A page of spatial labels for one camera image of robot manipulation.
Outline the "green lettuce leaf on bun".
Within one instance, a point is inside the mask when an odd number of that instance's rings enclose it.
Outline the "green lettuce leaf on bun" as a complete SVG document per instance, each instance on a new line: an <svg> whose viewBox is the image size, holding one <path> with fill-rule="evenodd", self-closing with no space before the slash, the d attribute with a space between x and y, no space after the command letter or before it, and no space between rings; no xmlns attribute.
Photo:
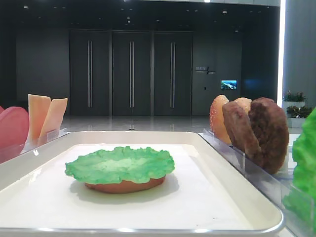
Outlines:
<svg viewBox="0 0 316 237"><path fill-rule="evenodd" d="M115 147L97 150L65 164L65 174L88 184L136 184L159 179L175 170L173 157L166 150L151 147Z"/></svg>

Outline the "brown meat patty left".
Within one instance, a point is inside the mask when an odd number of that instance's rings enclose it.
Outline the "brown meat patty left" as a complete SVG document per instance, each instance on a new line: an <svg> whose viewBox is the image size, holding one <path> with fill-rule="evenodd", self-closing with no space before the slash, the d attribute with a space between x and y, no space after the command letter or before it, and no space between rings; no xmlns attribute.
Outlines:
<svg viewBox="0 0 316 237"><path fill-rule="evenodd" d="M264 161L262 151L244 109L236 102L228 102L223 105L222 111L232 145L244 152L253 163L261 166Z"/></svg>

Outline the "brown meat patty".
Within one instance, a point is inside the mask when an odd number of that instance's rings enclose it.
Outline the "brown meat patty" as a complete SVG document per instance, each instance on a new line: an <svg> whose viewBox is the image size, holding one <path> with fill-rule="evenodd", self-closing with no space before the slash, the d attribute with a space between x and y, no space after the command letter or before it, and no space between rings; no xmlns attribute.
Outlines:
<svg viewBox="0 0 316 237"><path fill-rule="evenodd" d="M261 97L251 102L248 116L262 152L263 163L260 166L269 174L275 174L283 166L287 155L287 115L274 100Z"/></svg>
<svg viewBox="0 0 316 237"><path fill-rule="evenodd" d="M223 105L222 111L232 145L244 152L253 163L261 166L264 161L262 151L244 109L236 102L228 102Z"/></svg>

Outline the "tan bun slice behind patties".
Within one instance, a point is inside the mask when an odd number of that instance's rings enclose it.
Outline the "tan bun slice behind patties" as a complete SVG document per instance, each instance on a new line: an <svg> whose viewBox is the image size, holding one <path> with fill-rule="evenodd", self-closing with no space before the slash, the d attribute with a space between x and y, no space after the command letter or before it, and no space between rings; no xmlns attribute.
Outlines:
<svg viewBox="0 0 316 237"><path fill-rule="evenodd" d="M251 102L252 100L249 98L245 98L245 97L240 97L234 100L234 102L236 102L239 106L241 106L245 113L248 114L248 112L251 109Z"/></svg>

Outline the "orange cheese slice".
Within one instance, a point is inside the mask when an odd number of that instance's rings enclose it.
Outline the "orange cheese slice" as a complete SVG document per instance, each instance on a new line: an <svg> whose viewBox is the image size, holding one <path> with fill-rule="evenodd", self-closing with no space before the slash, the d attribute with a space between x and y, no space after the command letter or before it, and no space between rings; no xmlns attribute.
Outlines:
<svg viewBox="0 0 316 237"><path fill-rule="evenodd" d="M50 103L51 98L48 96L28 94L30 140L35 141L40 137Z"/></svg>
<svg viewBox="0 0 316 237"><path fill-rule="evenodd" d="M68 98L53 99L50 103L44 124L41 129L40 138L52 131L59 131L63 116L66 111Z"/></svg>

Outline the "brown meat patty right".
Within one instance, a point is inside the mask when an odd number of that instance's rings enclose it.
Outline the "brown meat patty right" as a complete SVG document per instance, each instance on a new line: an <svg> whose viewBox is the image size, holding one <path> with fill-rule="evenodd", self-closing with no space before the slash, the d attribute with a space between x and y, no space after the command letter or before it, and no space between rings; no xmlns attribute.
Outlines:
<svg viewBox="0 0 316 237"><path fill-rule="evenodd" d="M287 155L287 115L274 100L261 97L251 102L248 116L262 152L263 163L260 166L269 174L275 174L283 166Z"/></svg>

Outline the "orange cheese slice left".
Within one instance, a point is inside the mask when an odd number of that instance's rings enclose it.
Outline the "orange cheese slice left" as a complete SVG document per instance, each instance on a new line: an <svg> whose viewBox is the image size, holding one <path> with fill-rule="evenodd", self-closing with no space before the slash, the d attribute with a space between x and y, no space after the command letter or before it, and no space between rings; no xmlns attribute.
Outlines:
<svg viewBox="0 0 316 237"><path fill-rule="evenodd" d="M50 103L51 98L48 96L28 94L30 140L35 141L40 137Z"/></svg>

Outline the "green lettuce leaf in rack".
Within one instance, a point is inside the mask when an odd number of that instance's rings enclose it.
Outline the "green lettuce leaf in rack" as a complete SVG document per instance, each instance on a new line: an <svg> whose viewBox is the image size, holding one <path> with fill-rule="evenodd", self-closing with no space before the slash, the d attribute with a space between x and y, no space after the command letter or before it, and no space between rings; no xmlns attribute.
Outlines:
<svg viewBox="0 0 316 237"><path fill-rule="evenodd" d="M294 189L283 199L284 206L304 222L316 228L316 111L302 126L302 134L293 142Z"/></svg>

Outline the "sesame top bun slice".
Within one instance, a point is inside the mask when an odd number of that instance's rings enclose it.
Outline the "sesame top bun slice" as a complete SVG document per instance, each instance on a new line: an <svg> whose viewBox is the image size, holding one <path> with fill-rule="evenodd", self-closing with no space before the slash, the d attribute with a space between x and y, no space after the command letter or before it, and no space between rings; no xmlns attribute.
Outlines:
<svg viewBox="0 0 316 237"><path fill-rule="evenodd" d="M215 137L222 142L230 145L231 140L227 134L226 127L224 125L224 117L222 107L228 103L228 98L221 94L218 95L210 106L210 129L214 133Z"/></svg>

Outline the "white rectangular serving tray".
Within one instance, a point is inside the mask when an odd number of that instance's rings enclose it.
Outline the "white rectangular serving tray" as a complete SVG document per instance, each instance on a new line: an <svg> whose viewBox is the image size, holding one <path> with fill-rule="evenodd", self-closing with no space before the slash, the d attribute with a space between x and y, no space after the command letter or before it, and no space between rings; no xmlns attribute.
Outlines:
<svg viewBox="0 0 316 237"><path fill-rule="evenodd" d="M65 174L78 156L117 146L169 151L175 170L118 195ZM283 227L283 212L192 132L72 132L0 166L3 237L275 237Z"/></svg>

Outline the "clear acrylic rack right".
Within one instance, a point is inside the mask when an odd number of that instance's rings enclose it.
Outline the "clear acrylic rack right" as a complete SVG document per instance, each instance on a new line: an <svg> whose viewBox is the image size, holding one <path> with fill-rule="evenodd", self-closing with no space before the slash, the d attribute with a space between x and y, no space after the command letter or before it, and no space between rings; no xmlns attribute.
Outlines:
<svg viewBox="0 0 316 237"><path fill-rule="evenodd" d="M271 175L246 158L237 148L217 139L213 132L203 130L202 137L255 188L285 214L286 228L296 237L316 235L316 201L293 184L293 168L285 166Z"/></svg>

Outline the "clear acrylic rack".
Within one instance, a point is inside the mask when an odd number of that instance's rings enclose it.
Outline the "clear acrylic rack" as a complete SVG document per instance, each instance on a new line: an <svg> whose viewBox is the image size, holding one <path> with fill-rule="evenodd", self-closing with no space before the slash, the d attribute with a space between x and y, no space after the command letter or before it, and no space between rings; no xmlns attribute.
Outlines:
<svg viewBox="0 0 316 237"><path fill-rule="evenodd" d="M50 141L53 141L63 135L68 134L69 131L67 128L61 130L54 130L48 132L46 135L40 137L37 140L27 140L24 144L12 145L7 148L0 150L0 163L9 161L20 154L36 149L37 147L47 144Z"/></svg>
<svg viewBox="0 0 316 237"><path fill-rule="evenodd" d="M202 137L255 188L285 214L286 228L296 237L316 235L316 201L293 184L293 168L285 166L271 175L246 158L237 148L217 139L213 132L203 130Z"/></svg>

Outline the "potted plants in white planter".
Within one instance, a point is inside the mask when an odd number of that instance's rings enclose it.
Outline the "potted plants in white planter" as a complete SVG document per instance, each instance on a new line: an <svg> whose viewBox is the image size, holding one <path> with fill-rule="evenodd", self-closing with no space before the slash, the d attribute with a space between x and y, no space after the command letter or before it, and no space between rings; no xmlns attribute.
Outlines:
<svg viewBox="0 0 316 237"><path fill-rule="evenodd" d="M290 128L301 128L312 112L312 107L305 105L303 92L292 93L290 90L283 95L282 108L287 115L287 123Z"/></svg>

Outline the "clear acrylic rack left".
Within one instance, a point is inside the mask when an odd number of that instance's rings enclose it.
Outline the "clear acrylic rack left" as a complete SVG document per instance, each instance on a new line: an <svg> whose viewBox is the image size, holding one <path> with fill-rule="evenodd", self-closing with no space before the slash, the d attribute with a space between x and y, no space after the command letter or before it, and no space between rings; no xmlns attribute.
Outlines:
<svg viewBox="0 0 316 237"><path fill-rule="evenodd" d="M47 144L50 141L53 141L63 135L68 134L69 131L67 128L61 130L54 130L48 132L46 135L40 137L37 140L27 140L24 144L12 145L7 148L0 150L0 163L9 161L20 154L36 149L37 147Z"/></svg>

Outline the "small wall display screen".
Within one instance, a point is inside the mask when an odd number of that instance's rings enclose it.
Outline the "small wall display screen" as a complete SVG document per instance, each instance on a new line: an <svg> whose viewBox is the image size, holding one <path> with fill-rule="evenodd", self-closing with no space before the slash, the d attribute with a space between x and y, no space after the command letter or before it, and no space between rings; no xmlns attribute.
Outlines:
<svg viewBox="0 0 316 237"><path fill-rule="evenodd" d="M236 90L237 81L236 80L221 80L221 89L222 90Z"/></svg>

